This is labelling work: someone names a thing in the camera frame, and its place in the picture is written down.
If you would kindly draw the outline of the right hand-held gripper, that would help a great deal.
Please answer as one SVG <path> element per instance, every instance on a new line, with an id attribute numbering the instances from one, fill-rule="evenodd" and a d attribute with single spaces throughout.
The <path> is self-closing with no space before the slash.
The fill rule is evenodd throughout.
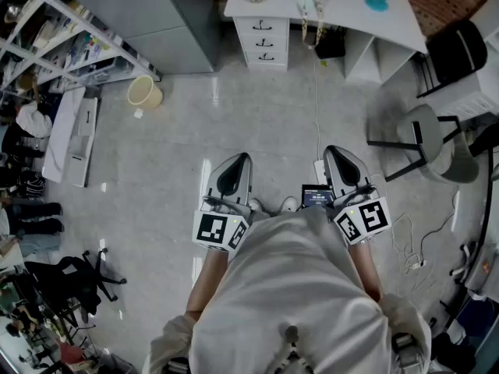
<path id="1" fill-rule="evenodd" d="M 349 245 L 391 228 L 387 200 L 370 184 L 366 165 L 349 150 L 327 146 L 323 153 L 327 183 L 336 199 L 333 223 Z"/>

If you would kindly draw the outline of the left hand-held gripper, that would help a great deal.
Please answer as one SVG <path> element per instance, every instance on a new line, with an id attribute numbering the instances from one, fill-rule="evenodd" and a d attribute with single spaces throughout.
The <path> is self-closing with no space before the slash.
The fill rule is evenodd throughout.
<path id="1" fill-rule="evenodd" d="M 252 175 L 248 153 L 228 158 L 211 172 L 207 193 L 194 212 L 193 242 L 220 252 L 238 252 L 251 224 L 252 210 L 243 205 L 250 199 Z"/>

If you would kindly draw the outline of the white drawer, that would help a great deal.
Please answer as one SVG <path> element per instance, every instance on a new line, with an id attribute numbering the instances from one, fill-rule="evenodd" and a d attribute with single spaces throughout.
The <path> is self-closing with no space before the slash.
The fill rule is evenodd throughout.
<path id="1" fill-rule="evenodd" d="M 247 51 L 287 51 L 287 38 L 275 35 L 243 34 L 242 45 Z"/>
<path id="2" fill-rule="evenodd" d="M 288 55 L 280 51 L 245 51 L 247 65 L 251 69 L 272 69 L 285 71 Z"/>
<path id="3" fill-rule="evenodd" d="M 236 17 L 235 22 L 242 34 L 259 33 L 285 37 L 288 32 L 288 20 L 271 17 Z"/>

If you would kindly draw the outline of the person's right forearm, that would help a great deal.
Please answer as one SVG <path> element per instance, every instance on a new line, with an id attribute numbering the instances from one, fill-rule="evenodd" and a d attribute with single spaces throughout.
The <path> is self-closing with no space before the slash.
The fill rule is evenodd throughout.
<path id="1" fill-rule="evenodd" d="M 365 292 L 375 301 L 383 297 L 382 286 L 368 241 L 349 246 L 349 255 Z"/>

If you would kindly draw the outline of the person's left forearm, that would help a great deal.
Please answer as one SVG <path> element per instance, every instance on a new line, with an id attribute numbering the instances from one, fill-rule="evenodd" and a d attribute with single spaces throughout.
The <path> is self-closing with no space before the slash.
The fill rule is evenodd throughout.
<path id="1" fill-rule="evenodd" d="M 198 321 L 209 301 L 213 298 L 228 267 L 228 253 L 209 249 L 200 275 L 189 295 L 186 315 Z"/>

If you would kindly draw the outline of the white desk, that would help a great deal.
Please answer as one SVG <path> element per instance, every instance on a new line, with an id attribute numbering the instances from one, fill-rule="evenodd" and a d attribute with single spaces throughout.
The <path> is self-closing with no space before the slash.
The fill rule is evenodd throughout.
<path id="1" fill-rule="evenodd" d="M 285 37 L 288 44 L 285 52 L 288 58 L 292 24 L 300 25 L 303 30 L 312 26 L 322 30 L 342 26 L 346 29 L 343 57 L 345 80 L 381 85 L 414 54 L 427 52 L 426 38 L 409 0 L 388 0 L 388 4 L 388 11 L 374 12 L 364 0 L 265 0 L 257 4 L 247 0 L 227 0 L 224 14 L 235 23 L 245 60 L 246 50 L 241 41 L 243 34 L 237 27 L 236 17 L 287 19 Z"/>

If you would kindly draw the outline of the black tablet screen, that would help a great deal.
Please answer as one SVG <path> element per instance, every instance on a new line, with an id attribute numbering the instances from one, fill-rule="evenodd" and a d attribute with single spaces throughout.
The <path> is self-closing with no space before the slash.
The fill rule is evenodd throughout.
<path id="1" fill-rule="evenodd" d="M 326 206 L 333 202 L 333 194 L 328 185 L 302 185 L 301 207 Z"/>

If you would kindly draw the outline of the grey chair black legs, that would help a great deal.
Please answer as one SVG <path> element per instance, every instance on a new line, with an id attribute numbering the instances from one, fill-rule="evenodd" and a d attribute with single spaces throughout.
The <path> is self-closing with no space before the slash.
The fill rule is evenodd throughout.
<path id="1" fill-rule="evenodd" d="M 418 170 L 424 177 L 443 183 L 469 184 L 479 176 L 479 165 L 471 154 L 455 115 L 435 114 L 428 104 L 421 104 L 404 114 L 396 125 L 397 140 L 369 140 L 369 146 L 405 151 L 409 165 L 385 177 L 386 182 Z M 433 168 L 446 143 L 453 143 L 448 169 L 442 173 Z"/>

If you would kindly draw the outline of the person's white shirt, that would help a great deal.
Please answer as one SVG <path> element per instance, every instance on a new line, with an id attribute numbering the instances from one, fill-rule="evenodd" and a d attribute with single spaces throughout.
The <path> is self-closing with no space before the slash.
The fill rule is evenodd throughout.
<path id="1" fill-rule="evenodd" d="M 324 211 L 260 212 L 198 321 L 150 343 L 142 374 L 427 374 L 430 328 L 408 300 L 364 290 Z"/>

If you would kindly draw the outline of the cream waste bin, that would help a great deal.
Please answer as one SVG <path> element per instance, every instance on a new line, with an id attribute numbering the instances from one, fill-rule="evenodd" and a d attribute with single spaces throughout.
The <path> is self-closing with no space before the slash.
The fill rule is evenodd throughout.
<path id="1" fill-rule="evenodd" d="M 142 109 L 155 109 L 161 105 L 163 93 L 149 75 L 135 78 L 127 91 L 128 102 Z"/>

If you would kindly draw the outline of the black bag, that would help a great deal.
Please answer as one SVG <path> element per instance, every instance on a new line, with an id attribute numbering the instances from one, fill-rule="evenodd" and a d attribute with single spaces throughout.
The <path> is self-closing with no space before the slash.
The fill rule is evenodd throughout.
<path id="1" fill-rule="evenodd" d="M 342 26 L 324 29 L 315 47 L 317 57 L 321 60 L 344 57 L 345 35 L 346 29 Z"/>

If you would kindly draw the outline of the white shelf unit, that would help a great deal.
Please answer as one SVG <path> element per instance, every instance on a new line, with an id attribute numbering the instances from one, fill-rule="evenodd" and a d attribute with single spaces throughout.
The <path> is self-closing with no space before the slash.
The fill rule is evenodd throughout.
<path id="1" fill-rule="evenodd" d="M 159 72 L 78 0 L 0 0 L 0 94 L 52 93 Z"/>

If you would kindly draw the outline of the white marbled board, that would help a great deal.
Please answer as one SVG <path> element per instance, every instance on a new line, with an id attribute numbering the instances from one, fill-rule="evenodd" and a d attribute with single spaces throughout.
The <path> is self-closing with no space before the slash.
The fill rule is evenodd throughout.
<path id="1" fill-rule="evenodd" d="M 62 95 L 44 155 L 42 175 L 47 180 L 62 181 L 69 141 L 85 92 L 85 87 L 79 87 Z"/>

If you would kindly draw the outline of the black office chair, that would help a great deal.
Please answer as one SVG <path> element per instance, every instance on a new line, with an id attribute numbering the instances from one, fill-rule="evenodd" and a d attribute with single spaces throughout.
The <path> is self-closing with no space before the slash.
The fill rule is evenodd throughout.
<path id="1" fill-rule="evenodd" d="M 83 322 L 87 323 L 101 304 L 100 292 L 110 302 L 118 300 L 105 285 L 127 283 L 125 278 L 114 279 L 102 274 L 102 256 L 107 251 L 106 248 L 99 250 L 95 263 L 90 262 L 88 250 L 81 257 L 65 256 L 56 264 L 26 261 L 26 280 L 34 297 L 31 301 L 74 324 L 76 317 L 69 303 L 75 300 Z"/>

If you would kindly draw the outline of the grey metal cabinet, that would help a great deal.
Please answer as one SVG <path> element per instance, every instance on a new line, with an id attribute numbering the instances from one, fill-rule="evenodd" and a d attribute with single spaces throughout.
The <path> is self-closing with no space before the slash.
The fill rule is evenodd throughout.
<path id="1" fill-rule="evenodd" d="M 221 46 L 214 0 L 77 0 L 163 75 L 213 72 Z"/>

